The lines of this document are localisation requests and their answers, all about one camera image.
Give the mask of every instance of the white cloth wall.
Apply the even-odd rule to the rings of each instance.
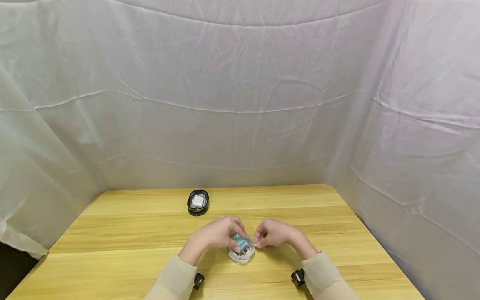
[[[325,182],[427,298],[477,299],[479,13],[0,1],[0,240],[43,255],[105,189]]]

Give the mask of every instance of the forearm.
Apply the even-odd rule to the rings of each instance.
[[[160,272],[144,300],[188,300],[197,274],[195,265],[205,248],[199,241],[189,239],[179,255],[174,255]]]
[[[289,244],[302,259],[305,282],[315,300],[359,299],[326,253],[318,252],[305,234],[296,232]]]

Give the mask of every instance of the small transparent box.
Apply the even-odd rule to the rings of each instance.
[[[235,252],[235,250],[227,247],[228,256],[238,264],[248,263],[250,258],[255,253],[255,244],[253,243],[251,237],[248,236],[248,240],[246,240],[238,233],[233,233],[230,237],[237,242],[238,246],[240,247],[240,251]]]

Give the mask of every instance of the right hand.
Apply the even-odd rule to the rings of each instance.
[[[275,219],[264,220],[255,232],[255,245],[257,248],[269,250],[272,246],[281,246],[290,243],[295,235],[301,231],[289,224]]]
[[[272,246],[281,246],[285,243],[292,246],[302,260],[309,259],[318,253],[300,229],[278,220],[266,219],[255,232],[257,248],[269,250]]]

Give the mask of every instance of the wood grain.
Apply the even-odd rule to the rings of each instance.
[[[330,186],[210,188],[210,209],[200,217],[187,212],[191,190],[101,194],[8,300],[141,300],[187,237],[221,215],[239,216],[250,235],[267,217],[298,226],[364,300],[423,299]],[[311,299],[290,281],[299,267],[288,246],[257,251],[245,266],[210,249],[199,262],[206,280],[191,299]]]

